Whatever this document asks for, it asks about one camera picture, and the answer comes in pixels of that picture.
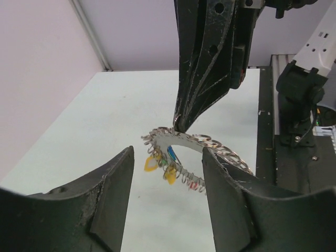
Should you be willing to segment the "yellow tag key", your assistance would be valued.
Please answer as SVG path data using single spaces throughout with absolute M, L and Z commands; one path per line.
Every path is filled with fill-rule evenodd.
M 169 185 L 173 185 L 176 181 L 176 169 L 171 167 L 167 168 L 163 174 L 163 179 L 168 182 Z

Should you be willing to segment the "red tag key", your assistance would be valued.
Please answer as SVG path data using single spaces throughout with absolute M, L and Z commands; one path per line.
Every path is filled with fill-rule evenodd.
M 197 191 L 200 185 L 197 182 L 189 181 L 187 186 L 189 190 Z

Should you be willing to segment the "blue tag key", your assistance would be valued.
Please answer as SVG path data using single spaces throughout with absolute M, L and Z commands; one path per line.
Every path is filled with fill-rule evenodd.
M 172 146 L 168 146 L 167 153 L 169 154 L 170 158 L 178 165 L 181 165 L 180 160 L 178 159 L 177 155 L 175 154 Z

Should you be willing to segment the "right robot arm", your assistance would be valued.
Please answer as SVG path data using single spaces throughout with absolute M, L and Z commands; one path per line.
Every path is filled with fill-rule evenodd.
M 312 1 L 175 1 L 179 41 L 179 84 L 173 127 L 186 132 L 209 107 L 242 84 L 248 67 L 256 21 L 265 7 L 276 18 Z M 335 3 L 307 43 L 286 65 L 276 89 L 285 99 L 280 110 L 281 135 L 302 144 L 299 133 L 311 109 L 322 100 L 323 86 L 335 61 Z

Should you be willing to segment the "yellow tag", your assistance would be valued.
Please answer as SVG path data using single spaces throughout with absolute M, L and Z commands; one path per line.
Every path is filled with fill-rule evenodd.
M 149 156 L 144 164 L 144 171 L 145 172 L 152 172 L 155 171 L 158 168 L 158 164 L 157 164 L 157 160 L 156 158 Z

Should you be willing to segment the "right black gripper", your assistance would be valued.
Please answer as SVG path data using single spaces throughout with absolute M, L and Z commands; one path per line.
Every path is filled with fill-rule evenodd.
M 236 1 L 174 1 L 179 42 L 175 123 L 193 123 L 239 87 L 260 9 Z

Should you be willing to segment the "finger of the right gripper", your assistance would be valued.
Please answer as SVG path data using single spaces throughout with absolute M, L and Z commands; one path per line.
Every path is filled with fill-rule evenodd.
M 180 63 L 179 88 L 175 107 L 175 130 L 186 132 L 196 119 L 230 89 L 233 27 L 226 35 L 206 38 L 200 51 L 192 56 L 190 66 Z

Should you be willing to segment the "metal keyring disc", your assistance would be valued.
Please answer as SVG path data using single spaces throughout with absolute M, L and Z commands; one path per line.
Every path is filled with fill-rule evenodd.
M 164 172 L 169 167 L 176 169 L 176 181 L 186 185 L 189 181 L 199 184 L 196 192 L 206 194 L 205 180 L 202 172 L 202 157 L 204 148 L 208 148 L 222 158 L 226 163 L 231 164 L 244 172 L 253 174 L 247 163 L 233 150 L 224 146 L 219 141 L 204 134 L 187 134 L 175 131 L 173 128 L 158 127 L 151 130 L 147 135 L 141 137 L 144 145 L 148 147 L 147 153 L 156 160 L 165 159 L 169 165 L 165 168 L 158 166 Z M 168 146 L 172 146 L 175 154 L 181 162 L 176 164 L 167 153 Z

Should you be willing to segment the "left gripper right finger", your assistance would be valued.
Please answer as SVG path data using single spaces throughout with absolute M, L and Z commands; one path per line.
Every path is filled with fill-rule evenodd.
M 335 187 L 300 194 L 203 149 L 216 251 L 335 251 Z

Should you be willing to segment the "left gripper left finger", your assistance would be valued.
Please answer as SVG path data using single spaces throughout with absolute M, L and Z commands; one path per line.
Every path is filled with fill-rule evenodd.
M 133 171 L 129 146 L 46 194 L 1 190 L 1 251 L 120 251 Z

